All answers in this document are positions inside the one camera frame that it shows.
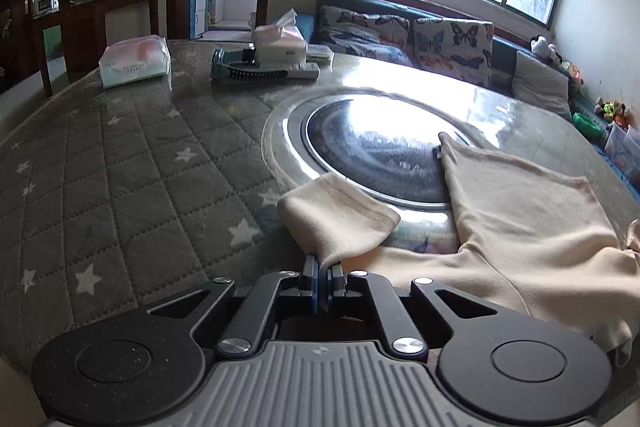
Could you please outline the butterfly cushion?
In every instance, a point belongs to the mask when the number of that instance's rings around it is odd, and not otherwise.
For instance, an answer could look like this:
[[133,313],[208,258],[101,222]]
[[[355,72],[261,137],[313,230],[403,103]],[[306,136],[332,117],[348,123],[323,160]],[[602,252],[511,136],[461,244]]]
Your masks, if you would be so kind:
[[416,66],[475,86],[491,80],[495,26],[486,20],[418,18],[412,23]]
[[321,5],[317,37],[332,51],[412,67],[410,22],[397,15],[361,14]]

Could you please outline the grey plain cushion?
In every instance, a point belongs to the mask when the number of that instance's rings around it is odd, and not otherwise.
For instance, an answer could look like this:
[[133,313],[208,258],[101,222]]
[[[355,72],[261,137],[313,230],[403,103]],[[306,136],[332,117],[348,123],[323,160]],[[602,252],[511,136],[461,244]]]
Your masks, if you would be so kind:
[[514,98],[570,120],[568,79],[536,57],[518,51],[512,79]]

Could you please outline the clear plastic storage box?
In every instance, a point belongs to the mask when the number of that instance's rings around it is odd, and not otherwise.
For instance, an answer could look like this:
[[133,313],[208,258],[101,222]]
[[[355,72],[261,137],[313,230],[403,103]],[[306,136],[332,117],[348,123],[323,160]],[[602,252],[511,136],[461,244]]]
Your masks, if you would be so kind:
[[635,188],[640,183],[640,134],[633,127],[624,130],[612,124],[604,148],[618,169]]

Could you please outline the green bowl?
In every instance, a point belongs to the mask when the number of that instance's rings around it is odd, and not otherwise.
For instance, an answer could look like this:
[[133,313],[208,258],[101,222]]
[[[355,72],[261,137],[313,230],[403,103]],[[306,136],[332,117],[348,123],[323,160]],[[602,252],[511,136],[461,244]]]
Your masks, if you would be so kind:
[[603,136],[603,130],[583,113],[576,112],[572,115],[572,123],[576,129],[588,140],[597,141]]

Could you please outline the blue sofa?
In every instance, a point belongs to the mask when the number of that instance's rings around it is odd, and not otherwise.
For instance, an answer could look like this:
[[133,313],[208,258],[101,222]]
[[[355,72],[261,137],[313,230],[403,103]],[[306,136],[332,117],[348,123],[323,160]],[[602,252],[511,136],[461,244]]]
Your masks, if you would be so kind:
[[639,133],[607,122],[605,104],[580,87],[573,64],[542,35],[519,46],[489,20],[444,17],[384,0],[318,0],[297,27],[334,52],[434,72],[547,109],[569,120],[617,176],[639,185]]

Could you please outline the colourful plush toys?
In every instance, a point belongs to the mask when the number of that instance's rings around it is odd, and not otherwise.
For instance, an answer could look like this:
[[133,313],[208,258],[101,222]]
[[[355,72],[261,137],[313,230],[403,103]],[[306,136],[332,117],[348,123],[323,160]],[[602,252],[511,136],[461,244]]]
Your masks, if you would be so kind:
[[624,130],[629,127],[629,109],[620,101],[604,101],[603,98],[597,98],[596,105],[593,107],[594,113],[604,119],[608,124],[617,124]]

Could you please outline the soft pack of tissues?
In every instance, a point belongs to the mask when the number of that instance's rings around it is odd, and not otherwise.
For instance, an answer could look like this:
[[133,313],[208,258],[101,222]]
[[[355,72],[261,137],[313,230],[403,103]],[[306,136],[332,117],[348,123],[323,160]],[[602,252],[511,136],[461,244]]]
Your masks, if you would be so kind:
[[99,60],[104,89],[166,76],[171,57],[167,41],[158,35],[126,39],[108,46]]

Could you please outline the black and white plush toy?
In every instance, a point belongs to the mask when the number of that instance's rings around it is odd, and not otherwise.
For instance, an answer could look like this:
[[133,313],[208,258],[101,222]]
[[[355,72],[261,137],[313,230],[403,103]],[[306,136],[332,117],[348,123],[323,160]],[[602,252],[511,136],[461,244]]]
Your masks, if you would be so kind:
[[561,62],[556,46],[543,35],[530,39],[530,50],[539,60],[548,64],[558,65]]

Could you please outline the left butterfly cushion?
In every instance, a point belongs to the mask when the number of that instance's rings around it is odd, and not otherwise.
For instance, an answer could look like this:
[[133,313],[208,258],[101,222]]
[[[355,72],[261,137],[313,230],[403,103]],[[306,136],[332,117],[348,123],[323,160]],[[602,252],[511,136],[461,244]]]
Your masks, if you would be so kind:
[[361,14],[321,5],[317,37],[332,51],[412,67],[410,22],[397,15]]

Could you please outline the right butterfly cushion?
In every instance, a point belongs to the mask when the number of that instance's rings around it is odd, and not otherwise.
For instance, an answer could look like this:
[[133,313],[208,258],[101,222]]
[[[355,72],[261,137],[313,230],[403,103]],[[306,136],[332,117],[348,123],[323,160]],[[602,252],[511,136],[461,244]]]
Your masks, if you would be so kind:
[[416,66],[475,86],[491,80],[495,26],[486,20],[418,18],[412,23]]

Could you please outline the green flat box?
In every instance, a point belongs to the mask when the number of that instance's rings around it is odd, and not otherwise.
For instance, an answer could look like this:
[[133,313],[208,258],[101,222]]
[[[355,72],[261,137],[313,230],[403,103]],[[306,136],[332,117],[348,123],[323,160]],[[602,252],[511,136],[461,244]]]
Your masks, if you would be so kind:
[[318,65],[331,65],[334,60],[334,52],[325,44],[310,44],[307,46],[306,61]]

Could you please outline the white remote control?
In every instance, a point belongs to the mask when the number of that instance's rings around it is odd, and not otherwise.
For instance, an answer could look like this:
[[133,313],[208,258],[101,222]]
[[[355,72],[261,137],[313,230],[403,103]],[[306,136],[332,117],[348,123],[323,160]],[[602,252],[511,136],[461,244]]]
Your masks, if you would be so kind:
[[314,63],[264,63],[257,67],[257,72],[266,79],[314,81],[320,75],[320,68]]

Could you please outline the beige sweater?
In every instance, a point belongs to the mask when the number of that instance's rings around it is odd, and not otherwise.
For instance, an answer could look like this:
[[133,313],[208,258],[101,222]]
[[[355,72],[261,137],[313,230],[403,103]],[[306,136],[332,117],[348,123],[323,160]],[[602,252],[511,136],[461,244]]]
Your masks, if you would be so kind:
[[639,341],[639,225],[620,241],[582,176],[440,139],[454,224],[449,254],[390,247],[392,208],[334,174],[283,195],[281,222],[322,269],[343,265],[406,288],[429,277],[590,338],[625,365]]

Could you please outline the round induction cooktop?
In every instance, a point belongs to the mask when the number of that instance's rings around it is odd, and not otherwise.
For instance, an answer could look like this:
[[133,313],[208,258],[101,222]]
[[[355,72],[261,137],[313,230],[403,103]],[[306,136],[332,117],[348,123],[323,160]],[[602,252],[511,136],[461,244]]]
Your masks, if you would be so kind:
[[287,98],[262,129],[262,157],[284,187],[334,173],[402,209],[446,211],[439,135],[490,144],[469,124],[406,96],[374,89],[312,89]]

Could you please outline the grey quilted star table cover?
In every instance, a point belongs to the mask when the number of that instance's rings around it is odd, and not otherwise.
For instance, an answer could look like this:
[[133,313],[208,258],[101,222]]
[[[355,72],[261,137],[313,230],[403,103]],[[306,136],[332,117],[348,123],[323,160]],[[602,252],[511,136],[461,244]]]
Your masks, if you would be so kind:
[[306,109],[358,95],[357,124],[393,146],[451,124],[569,176],[584,176],[617,233],[638,200],[568,122],[447,77],[340,54],[318,80],[210,79],[208,43],[170,45],[166,77],[66,88],[1,145],[1,356],[20,373],[70,329],[225,275],[248,285],[303,255],[276,206],[321,171]]

